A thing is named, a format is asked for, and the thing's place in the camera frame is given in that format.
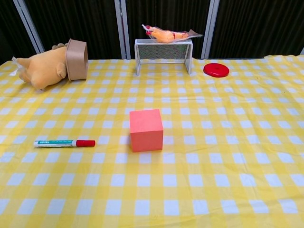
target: pink block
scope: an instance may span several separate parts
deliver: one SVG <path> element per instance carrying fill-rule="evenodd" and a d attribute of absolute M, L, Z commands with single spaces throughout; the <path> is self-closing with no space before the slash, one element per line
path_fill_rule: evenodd
<path fill-rule="evenodd" d="M 160 110 L 131 111 L 130 135 L 133 152 L 162 150 L 163 126 Z"/>

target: plush dog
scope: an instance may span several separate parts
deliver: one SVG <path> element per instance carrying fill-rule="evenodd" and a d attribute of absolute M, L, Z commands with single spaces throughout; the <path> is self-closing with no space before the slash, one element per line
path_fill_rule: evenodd
<path fill-rule="evenodd" d="M 58 44 L 30 58 L 17 58 L 19 78 L 38 90 L 58 83 L 67 76 L 66 48 L 67 44 Z"/>

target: table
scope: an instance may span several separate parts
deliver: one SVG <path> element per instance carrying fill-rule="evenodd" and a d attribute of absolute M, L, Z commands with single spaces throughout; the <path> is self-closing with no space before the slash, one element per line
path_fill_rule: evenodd
<path fill-rule="evenodd" d="M 43 92 L 0 66 L 1 227 L 303 227 L 304 57 L 192 65 L 90 60 Z M 129 112 L 156 108 L 163 151 L 133 153 Z"/>

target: red frisbee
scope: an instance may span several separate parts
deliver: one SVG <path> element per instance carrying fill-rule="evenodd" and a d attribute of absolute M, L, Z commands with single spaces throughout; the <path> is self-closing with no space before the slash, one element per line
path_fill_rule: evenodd
<path fill-rule="evenodd" d="M 212 77 L 226 77 L 229 69 L 220 63 L 208 63 L 204 66 L 204 73 Z"/>

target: orange object in bag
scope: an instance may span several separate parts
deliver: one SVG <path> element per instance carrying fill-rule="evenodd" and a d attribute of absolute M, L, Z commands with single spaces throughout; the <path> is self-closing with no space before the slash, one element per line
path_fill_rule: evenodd
<path fill-rule="evenodd" d="M 190 30 L 189 32 L 173 32 L 169 30 L 162 30 L 158 27 L 151 27 L 150 25 L 145 26 L 142 24 L 142 27 L 146 30 L 146 34 L 151 39 L 156 39 L 158 42 L 161 43 L 171 43 L 175 41 L 203 36 L 202 34 L 198 34 L 193 30 Z"/>

